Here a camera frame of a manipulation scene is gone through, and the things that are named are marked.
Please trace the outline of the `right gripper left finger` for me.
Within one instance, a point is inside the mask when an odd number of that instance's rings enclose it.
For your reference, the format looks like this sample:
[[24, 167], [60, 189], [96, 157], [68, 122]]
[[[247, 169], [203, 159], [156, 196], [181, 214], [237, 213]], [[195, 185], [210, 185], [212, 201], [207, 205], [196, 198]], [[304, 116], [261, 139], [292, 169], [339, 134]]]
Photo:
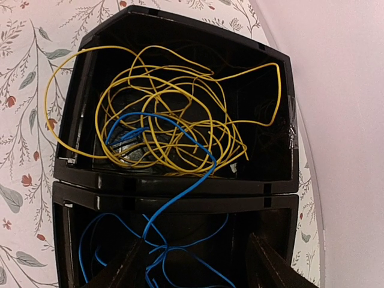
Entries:
[[92, 259], [102, 266], [83, 287], [146, 287], [145, 266], [149, 246], [142, 239], [134, 239], [107, 257], [97, 247]]

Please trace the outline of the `floral tablecloth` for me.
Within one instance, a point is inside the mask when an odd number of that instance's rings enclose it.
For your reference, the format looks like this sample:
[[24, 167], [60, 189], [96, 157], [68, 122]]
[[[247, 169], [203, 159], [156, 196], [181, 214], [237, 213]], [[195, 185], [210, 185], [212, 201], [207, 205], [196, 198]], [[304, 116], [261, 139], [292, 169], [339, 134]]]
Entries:
[[[57, 287], [52, 227], [56, 144], [43, 97], [52, 71], [102, 21], [134, 4], [183, 14], [274, 48], [256, 1], [1, 1], [1, 287]], [[299, 135], [292, 268], [325, 287], [316, 197]]]

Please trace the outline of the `black three-compartment bin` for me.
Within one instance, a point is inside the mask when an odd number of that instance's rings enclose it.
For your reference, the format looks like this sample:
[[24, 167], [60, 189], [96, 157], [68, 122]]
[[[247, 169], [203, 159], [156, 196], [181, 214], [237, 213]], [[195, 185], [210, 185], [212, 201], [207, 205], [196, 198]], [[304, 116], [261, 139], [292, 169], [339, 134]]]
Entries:
[[249, 287], [250, 234], [288, 264], [299, 148], [290, 58], [131, 5], [83, 37], [53, 183], [60, 287], [142, 239], [146, 287]]

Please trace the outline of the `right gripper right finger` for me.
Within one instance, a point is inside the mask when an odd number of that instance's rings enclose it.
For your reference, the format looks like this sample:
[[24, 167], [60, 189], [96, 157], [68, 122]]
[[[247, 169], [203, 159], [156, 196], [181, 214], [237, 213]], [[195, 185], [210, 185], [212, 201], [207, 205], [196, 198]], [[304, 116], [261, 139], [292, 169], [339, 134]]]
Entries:
[[250, 234], [245, 253], [249, 287], [315, 288], [261, 237]]

